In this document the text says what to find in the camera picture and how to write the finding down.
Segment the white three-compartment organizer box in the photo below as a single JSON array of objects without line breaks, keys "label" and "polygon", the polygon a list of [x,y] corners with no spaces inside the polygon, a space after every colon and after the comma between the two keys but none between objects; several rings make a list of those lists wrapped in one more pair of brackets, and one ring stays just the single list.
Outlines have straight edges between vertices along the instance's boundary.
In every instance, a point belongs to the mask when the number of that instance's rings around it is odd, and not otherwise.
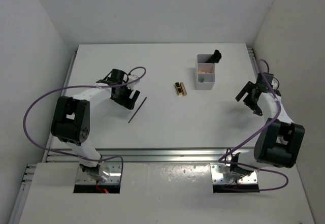
[{"label": "white three-compartment organizer box", "polygon": [[[208,54],[198,54],[197,62],[195,68],[195,84],[197,90],[212,90],[215,83],[215,64],[214,63],[204,63],[206,59],[206,55]],[[199,74],[199,69],[212,69],[214,70],[213,74]],[[204,77],[205,81],[203,83],[200,82],[200,78]]]}]

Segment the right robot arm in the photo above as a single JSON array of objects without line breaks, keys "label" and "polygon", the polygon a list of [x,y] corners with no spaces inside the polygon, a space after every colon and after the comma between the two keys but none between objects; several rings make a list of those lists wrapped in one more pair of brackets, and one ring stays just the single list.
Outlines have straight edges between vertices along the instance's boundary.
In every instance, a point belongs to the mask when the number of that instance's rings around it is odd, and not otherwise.
[{"label": "right robot arm", "polygon": [[259,134],[254,150],[232,156],[230,172],[237,176],[249,176],[254,168],[292,168],[296,163],[305,129],[288,116],[279,90],[270,90],[273,78],[270,73],[258,74],[256,82],[249,81],[235,97],[270,123]]}]

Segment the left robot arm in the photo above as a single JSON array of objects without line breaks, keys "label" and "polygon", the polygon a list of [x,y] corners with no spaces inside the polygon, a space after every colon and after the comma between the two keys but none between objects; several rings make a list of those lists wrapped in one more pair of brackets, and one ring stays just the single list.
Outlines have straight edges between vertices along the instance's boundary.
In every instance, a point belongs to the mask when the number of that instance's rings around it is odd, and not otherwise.
[{"label": "left robot arm", "polygon": [[57,100],[51,134],[81,158],[81,170],[94,180],[104,181],[110,174],[102,165],[102,156],[88,139],[90,112],[106,100],[132,110],[140,95],[134,90],[139,81],[140,77],[131,72],[113,69],[85,91],[71,97],[63,95]]}]

